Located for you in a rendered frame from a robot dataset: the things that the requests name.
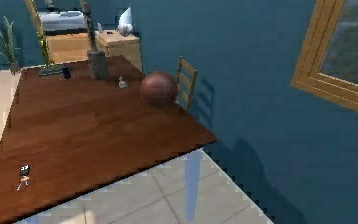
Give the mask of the brown basketball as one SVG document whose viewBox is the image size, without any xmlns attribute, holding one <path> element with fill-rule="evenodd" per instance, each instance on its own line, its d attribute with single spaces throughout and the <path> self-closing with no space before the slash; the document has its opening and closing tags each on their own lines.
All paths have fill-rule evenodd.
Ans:
<svg viewBox="0 0 358 224">
<path fill-rule="evenodd" d="M 178 96 L 178 83 L 162 71 L 148 74 L 140 86 L 141 98 L 151 107 L 165 109 L 172 106 Z"/>
</svg>

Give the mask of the light wooden chair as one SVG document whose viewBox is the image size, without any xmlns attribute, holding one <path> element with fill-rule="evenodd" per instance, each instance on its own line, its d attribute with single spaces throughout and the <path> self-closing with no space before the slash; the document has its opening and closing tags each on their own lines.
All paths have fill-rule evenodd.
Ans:
<svg viewBox="0 0 358 224">
<path fill-rule="evenodd" d="M 198 71 L 183 56 L 179 57 L 176 73 L 178 97 L 184 102 L 183 108 L 188 111 L 191 105 Z"/>
</svg>

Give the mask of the light wooden cupboard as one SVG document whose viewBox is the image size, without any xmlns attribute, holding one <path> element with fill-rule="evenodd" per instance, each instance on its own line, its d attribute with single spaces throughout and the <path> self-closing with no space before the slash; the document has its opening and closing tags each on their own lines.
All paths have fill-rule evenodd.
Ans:
<svg viewBox="0 0 358 224">
<path fill-rule="evenodd" d="M 132 34 L 122 36 L 116 30 L 96 32 L 96 43 L 107 57 L 123 56 L 136 68 L 142 70 L 140 39 Z"/>
</svg>

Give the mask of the brown wooden table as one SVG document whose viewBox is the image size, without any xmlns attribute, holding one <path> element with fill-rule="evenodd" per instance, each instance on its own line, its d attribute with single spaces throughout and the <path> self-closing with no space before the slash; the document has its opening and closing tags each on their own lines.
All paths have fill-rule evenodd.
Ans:
<svg viewBox="0 0 358 224">
<path fill-rule="evenodd" d="M 22 71 L 0 142 L 0 224 L 67 202 L 131 174 L 215 142 L 178 105 L 150 107 L 142 72 L 121 56 L 109 77 L 92 78 L 85 61 L 68 65 L 70 79 Z M 118 85 L 119 77 L 127 83 Z M 19 191 L 22 165 L 31 167 Z"/>
</svg>

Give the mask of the grey vase with twigs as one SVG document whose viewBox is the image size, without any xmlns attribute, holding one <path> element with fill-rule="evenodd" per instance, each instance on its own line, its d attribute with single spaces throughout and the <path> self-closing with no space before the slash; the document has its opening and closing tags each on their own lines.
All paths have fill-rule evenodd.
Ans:
<svg viewBox="0 0 358 224">
<path fill-rule="evenodd" d="M 95 31 L 93 29 L 93 21 L 91 18 L 91 7 L 86 0 L 80 0 L 80 5 L 86 23 L 86 30 L 90 44 L 87 56 L 91 74 L 96 80 L 106 80 L 108 78 L 107 58 L 105 53 L 98 49 L 96 44 Z"/>
</svg>

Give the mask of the white lamp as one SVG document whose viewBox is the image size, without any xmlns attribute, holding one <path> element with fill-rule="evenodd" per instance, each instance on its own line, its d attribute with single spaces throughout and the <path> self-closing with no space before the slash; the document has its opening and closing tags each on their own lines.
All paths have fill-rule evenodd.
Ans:
<svg viewBox="0 0 358 224">
<path fill-rule="evenodd" d="M 122 36 L 133 33 L 132 10 L 128 7 L 120 16 L 117 30 Z"/>
</svg>

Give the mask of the bed with white bedding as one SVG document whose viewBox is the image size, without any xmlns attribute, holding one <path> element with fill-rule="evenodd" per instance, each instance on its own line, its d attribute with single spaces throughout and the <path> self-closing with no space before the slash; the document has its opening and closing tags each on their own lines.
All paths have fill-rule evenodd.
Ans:
<svg viewBox="0 0 358 224">
<path fill-rule="evenodd" d="M 39 17 L 47 32 L 86 28 L 81 11 L 40 12 Z"/>
</svg>

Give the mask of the wooden framed window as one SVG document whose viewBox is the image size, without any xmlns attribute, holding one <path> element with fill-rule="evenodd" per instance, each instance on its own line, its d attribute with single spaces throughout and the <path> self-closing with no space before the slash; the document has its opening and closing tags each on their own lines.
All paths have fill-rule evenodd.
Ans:
<svg viewBox="0 0 358 224">
<path fill-rule="evenodd" d="M 291 85 L 358 112 L 358 0 L 316 0 Z"/>
</svg>

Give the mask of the small black figurine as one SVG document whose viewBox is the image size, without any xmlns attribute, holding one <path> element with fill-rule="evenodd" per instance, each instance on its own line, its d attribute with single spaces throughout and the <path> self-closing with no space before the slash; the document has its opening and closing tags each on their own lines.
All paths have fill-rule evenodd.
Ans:
<svg viewBox="0 0 358 224">
<path fill-rule="evenodd" d="M 16 190 L 19 191 L 21 186 L 25 184 L 28 186 L 29 174 L 30 174 L 31 167 L 29 164 L 22 165 L 19 171 L 19 185 L 17 186 Z"/>
</svg>

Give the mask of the green house plant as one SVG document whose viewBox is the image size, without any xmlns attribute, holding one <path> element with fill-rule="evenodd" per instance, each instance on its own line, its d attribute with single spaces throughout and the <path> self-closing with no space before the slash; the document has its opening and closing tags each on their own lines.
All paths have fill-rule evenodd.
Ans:
<svg viewBox="0 0 358 224">
<path fill-rule="evenodd" d="M 14 46 L 14 22 L 10 22 L 6 16 L 3 17 L 3 25 L 0 26 L 0 56 L 6 59 L 6 65 L 12 75 L 16 75 L 20 70 L 20 64 L 16 59 L 16 50 Z"/>
</svg>

